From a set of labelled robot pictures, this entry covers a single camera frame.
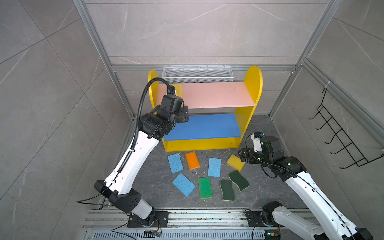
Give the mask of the yellow sponge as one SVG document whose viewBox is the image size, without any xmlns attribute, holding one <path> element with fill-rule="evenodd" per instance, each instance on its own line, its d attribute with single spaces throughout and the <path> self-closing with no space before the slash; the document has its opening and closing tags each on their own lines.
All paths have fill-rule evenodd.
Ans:
<svg viewBox="0 0 384 240">
<path fill-rule="evenodd" d="M 174 84 L 176 96 L 182 98 L 183 97 L 183 85 L 182 84 Z"/>
<path fill-rule="evenodd" d="M 243 169 L 245 162 L 242 162 L 239 157 L 231 155 L 227 160 L 227 165 L 240 172 Z"/>
</svg>

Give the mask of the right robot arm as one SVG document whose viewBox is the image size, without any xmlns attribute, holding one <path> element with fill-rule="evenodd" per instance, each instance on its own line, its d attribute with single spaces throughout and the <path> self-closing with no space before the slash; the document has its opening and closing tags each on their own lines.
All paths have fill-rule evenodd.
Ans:
<svg viewBox="0 0 384 240">
<path fill-rule="evenodd" d="M 373 239 L 366 228 L 358 228 L 342 214 L 297 158 L 285 157 L 277 138 L 255 132 L 251 139 L 253 148 L 238 150 L 240 160 L 269 168 L 274 173 L 274 178 L 280 178 L 296 192 L 318 221 L 314 224 L 292 213 L 281 203 L 272 201 L 264 205 L 261 211 L 263 225 L 286 227 L 305 240 Z"/>
</svg>

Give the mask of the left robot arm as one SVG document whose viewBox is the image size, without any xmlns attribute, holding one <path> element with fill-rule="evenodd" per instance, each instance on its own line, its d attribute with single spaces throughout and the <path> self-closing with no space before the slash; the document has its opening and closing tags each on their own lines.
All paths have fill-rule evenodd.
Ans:
<svg viewBox="0 0 384 240">
<path fill-rule="evenodd" d="M 123 211 L 152 224 L 155 209 L 133 189 L 134 180 L 151 151 L 177 123 L 189 120 L 188 107 L 181 97 L 167 94 L 160 105 L 137 122 L 134 138 L 118 165 L 105 180 L 96 181 L 94 188 L 109 202 Z"/>
</svg>

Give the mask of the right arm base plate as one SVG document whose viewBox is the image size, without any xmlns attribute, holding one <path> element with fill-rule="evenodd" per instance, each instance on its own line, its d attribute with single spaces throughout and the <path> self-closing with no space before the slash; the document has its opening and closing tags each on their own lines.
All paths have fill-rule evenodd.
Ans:
<svg viewBox="0 0 384 240">
<path fill-rule="evenodd" d="M 267 227 L 266 223 L 263 221 L 262 213 L 262 211 L 245 209 L 244 214 L 249 227 Z"/>
</svg>

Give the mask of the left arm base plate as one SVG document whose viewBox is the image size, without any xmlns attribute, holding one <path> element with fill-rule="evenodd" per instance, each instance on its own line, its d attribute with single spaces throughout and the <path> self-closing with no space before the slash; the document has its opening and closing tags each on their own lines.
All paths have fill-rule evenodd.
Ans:
<svg viewBox="0 0 384 240">
<path fill-rule="evenodd" d="M 151 213 L 146 219 L 141 219 L 137 215 L 131 215 L 127 224 L 128 228 L 166 228 L 169 221 L 169 212 L 160 211 Z"/>
</svg>

